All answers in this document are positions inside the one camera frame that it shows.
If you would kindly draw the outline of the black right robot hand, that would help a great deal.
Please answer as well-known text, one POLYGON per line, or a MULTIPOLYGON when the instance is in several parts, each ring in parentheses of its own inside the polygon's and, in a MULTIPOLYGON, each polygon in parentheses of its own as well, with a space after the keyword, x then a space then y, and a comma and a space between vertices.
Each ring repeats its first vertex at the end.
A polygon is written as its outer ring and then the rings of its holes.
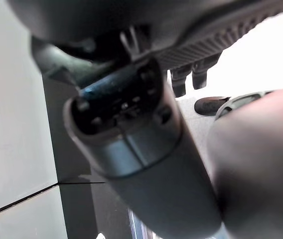
POLYGON ((283 0, 10 0, 44 77, 78 94, 65 128, 92 168, 164 239, 205 239, 222 218, 211 181, 175 100, 221 53, 283 0))

